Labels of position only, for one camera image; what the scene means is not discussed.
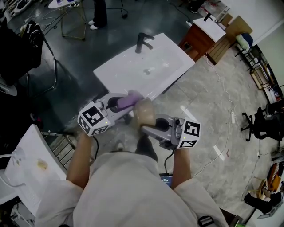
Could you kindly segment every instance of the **office chair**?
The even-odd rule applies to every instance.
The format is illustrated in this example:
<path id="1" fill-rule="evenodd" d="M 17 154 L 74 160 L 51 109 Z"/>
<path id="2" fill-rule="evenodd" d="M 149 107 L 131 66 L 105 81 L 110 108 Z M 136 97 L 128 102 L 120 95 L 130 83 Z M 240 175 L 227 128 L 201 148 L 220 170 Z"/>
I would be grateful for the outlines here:
<path id="1" fill-rule="evenodd" d="M 251 135 L 254 134 L 257 139 L 265 139 L 270 137 L 277 141 L 282 141 L 284 136 L 284 116 L 283 113 L 275 113 L 267 118 L 263 115 L 263 110 L 258 108 L 257 113 L 254 114 L 255 121 L 252 121 L 252 115 L 249 117 L 243 113 L 248 121 L 246 128 L 241 128 L 241 131 L 249 129 L 249 137 L 246 141 L 250 141 Z"/>

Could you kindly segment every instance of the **white wall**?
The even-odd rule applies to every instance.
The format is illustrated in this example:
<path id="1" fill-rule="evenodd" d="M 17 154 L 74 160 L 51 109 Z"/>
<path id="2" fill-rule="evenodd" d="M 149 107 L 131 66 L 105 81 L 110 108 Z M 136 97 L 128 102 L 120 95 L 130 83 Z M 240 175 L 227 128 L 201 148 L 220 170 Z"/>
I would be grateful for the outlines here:
<path id="1" fill-rule="evenodd" d="M 260 42 L 261 37 L 275 26 L 280 26 L 284 22 L 284 3 L 281 0 L 222 0 L 222 2 L 230 7 L 229 14 L 234 18 L 241 16 L 253 29 L 254 44 Z"/>
<path id="2" fill-rule="evenodd" d="M 276 211 L 276 213 L 265 219 L 257 219 L 263 213 L 260 210 L 256 210 L 248 221 L 247 226 L 250 227 L 280 227 L 284 221 L 284 204 Z"/>
<path id="3" fill-rule="evenodd" d="M 258 43 L 279 86 L 284 85 L 284 24 Z"/>

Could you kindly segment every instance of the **sink basin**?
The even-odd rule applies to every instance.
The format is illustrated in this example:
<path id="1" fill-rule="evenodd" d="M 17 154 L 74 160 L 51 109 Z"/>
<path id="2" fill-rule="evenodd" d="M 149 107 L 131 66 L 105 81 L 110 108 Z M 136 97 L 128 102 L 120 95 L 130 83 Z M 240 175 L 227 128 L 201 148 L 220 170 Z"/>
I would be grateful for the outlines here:
<path id="1" fill-rule="evenodd" d="M 136 90 L 154 100 L 195 63 L 164 33 L 146 42 L 152 50 L 143 45 L 137 54 L 133 46 L 94 70 L 109 92 Z"/>

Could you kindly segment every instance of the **white shoe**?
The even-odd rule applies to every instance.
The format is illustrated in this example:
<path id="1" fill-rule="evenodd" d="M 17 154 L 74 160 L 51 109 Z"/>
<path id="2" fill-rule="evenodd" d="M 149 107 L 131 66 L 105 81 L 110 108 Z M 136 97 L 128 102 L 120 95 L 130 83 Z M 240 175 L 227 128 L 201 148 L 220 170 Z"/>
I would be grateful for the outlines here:
<path id="1" fill-rule="evenodd" d="M 92 26 L 90 26 L 90 29 L 91 30 L 96 30 L 96 29 L 98 29 L 98 27 L 96 27 L 95 25 L 92 25 Z"/>
<path id="2" fill-rule="evenodd" d="M 93 25 L 94 24 L 94 21 L 93 20 L 90 20 L 89 22 L 88 22 L 88 25 Z"/>
<path id="3" fill-rule="evenodd" d="M 115 151 L 123 151 L 124 150 L 124 145 L 122 143 L 121 140 L 118 140 L 115 144 L 115 147 L 114 147 L 114 150 Z"/>

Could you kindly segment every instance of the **faucet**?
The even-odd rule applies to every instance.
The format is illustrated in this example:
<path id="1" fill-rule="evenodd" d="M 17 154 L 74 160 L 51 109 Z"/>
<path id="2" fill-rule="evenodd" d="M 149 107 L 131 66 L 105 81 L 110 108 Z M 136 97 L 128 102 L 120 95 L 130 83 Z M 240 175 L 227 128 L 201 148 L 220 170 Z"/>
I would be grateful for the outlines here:
<path id="1" fill-rule="evenodd" d="M 144 41 L 144 38 L 149 38 L 149 39 L 151 39 L 151 40 L 154 40 L 154 39 L 155 39 L 154 37 L 152 37 L 152 36 L 150 36 L 150 35 L 147 35 L 147 34 L 145 34 L 145 33 L 140 32 L 139 35 L 138 35 L 137 46 L 136 46 L 136 50 L 135 50 L 135 52 L 136 52 L 137 54 L 140 54 L 140 53 L 141 53 L 141 49 L 142 49 L 142 45 L 143 45 L 143 44 L 144 44 L 145 46 L 147 46 L 150 50 L 153 49 L 153 47 L 152 47 L 150 44 L 148 44 L 148 43 L 146 43 L 146 42 Z"/>

